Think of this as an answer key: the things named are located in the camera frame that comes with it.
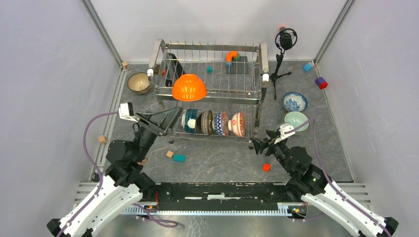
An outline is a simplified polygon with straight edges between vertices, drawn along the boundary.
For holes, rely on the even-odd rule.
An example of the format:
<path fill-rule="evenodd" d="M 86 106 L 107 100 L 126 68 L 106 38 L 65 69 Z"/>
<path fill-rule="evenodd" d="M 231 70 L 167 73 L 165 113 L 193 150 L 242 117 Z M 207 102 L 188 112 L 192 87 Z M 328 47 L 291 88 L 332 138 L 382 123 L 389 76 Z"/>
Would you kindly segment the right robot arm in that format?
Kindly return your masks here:
<path fill-rule="evenodd" d="M 348 195 L 323 169 L 315 166 L 304 147 L 286 145 L 279 130 L 262 140 L 252 139 L 257 154 L 273 155 L 290 176 L 285 194 L 291 201 L 308 203 L 338 222 L 354 237 L 391 237 L 399 223 L 382 217 Z"/>

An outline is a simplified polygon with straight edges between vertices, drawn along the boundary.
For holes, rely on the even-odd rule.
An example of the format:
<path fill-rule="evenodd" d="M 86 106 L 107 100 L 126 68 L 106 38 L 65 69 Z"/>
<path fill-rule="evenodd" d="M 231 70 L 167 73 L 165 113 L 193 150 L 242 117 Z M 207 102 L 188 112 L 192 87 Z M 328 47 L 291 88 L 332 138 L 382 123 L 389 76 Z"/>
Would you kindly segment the pale green bowl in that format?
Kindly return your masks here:
<path fill-rule="evenodd" d="M 308 117 L 301 112 L 288 112 L 283 117 L 283 122 L 289 122 L 294 128 L 308 121 Z"/>

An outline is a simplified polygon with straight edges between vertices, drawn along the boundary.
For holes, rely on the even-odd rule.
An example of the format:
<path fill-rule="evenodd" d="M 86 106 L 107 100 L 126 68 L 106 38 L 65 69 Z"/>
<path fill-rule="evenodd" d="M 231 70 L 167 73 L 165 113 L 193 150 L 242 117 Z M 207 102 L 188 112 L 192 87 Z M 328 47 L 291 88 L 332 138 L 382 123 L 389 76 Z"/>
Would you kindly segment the celadon green bowl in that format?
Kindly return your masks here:
<path fill-rule="evenodd" d="M 285 114 L 283 117 L 283 122 L 286 124 L 286 129 L 288 131 L 301 126 L 303 123 L 307 121 L 307 116 L 300 112 L 289 112 Z M 305 133 L 308 130 L 309 126 L 310 123 L 307 122 L 304 126 L 296 130 L 295 134 L 299 135 Z"/>

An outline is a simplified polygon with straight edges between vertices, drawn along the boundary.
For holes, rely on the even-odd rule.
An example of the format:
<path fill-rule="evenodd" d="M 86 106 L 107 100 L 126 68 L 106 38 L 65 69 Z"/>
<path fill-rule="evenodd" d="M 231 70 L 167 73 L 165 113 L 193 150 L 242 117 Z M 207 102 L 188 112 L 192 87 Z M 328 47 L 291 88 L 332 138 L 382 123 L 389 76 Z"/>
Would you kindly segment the steel two-tier dish rack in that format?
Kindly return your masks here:
<path fill-rule="evenodd" d="M 225 56 L 230 51 L 237 51 L 240 56 L 248 58 L 248 74 L 226 74 Z M 183 66 L 185 74 L 197 75 L 206 85 L 207 96 L 194 102 L 182 102 L 172 96 L 172 87 L 165 86 L 166 57 L 173 53 Z M 154 67 L 160 65 L 158 74 Z M 213 67 L 207 73 L 207 67 Z M 222 142 L 243 142 L 253 148 L 251 138 L 258 136 L 263 101 L 269 86 L 269 66 L 267 44 L 258 45 L 222 45 L 210 43 L 168 42 L 157 39 L 149 63 L 148 76 L 154 82 L 154 94 L 163 110 L 168 106 L 179 106 L 183 109 L 197 109 L 198 113 L 211 110 L 213 115 L 226 111 L 230 117 L 243 112 L 246 120 L 245 137 L 238 137 L 233 132 L 228 136 L 204 135 L 200 129 L 187 133 L 181 123 L 171 131 L 173 138 L 214 140 Z"/>

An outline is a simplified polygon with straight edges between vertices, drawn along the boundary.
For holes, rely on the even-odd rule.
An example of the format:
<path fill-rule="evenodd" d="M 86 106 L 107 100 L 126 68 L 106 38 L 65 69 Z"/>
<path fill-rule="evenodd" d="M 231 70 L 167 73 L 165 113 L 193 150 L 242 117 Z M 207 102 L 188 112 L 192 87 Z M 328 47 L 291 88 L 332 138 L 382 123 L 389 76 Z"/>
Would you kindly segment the brown glazed bowl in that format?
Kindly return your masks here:
<path fill-rule="evenodd" d="M 146 94 L 151 89 L 151 84 L 148 79 L 148 75 L 147 73 L 143 72 L 133 74 L 131 77 L 129 77 L 127 81 L 127 86 L 130 91 L 139 95 Z"/>

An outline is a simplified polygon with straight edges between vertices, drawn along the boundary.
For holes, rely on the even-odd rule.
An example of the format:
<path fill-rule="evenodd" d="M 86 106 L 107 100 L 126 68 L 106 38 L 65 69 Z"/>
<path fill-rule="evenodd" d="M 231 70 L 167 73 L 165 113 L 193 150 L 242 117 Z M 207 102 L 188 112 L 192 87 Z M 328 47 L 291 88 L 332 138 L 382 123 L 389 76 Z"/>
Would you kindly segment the blue white floral bowl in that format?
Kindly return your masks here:
<path fill-rule="evenodd" d="M 301 93 L 288 92 L 283 96 L 283 105 L 289 112 L 302 112 L 307 108 L 308 102 Z"/>

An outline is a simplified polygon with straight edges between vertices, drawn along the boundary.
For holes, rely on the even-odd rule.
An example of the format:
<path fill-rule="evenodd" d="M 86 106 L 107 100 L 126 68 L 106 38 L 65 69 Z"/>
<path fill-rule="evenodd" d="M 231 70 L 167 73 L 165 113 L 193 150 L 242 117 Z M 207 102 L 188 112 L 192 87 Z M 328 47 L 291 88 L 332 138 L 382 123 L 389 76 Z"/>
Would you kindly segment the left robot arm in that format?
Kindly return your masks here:
<path fill-rule="evenodd" d="M 120 104 L 116 114 L 138 127 L 134 139 L 109 143 L 106 154 L 109 167 L 98 173 L 98 184 L 74 210 L 48 222 L 51 234 L 55 237 L 95 237 L 131 205 L 140 200 L 150 201 L 155 196 L 156 184 L 142 172 L 140 163 L 156 138 L 167 135 L 182 112 L 182 107 L 173 107 L 157 113 L 140 113 L 134 112 L 130 102 Z"/>

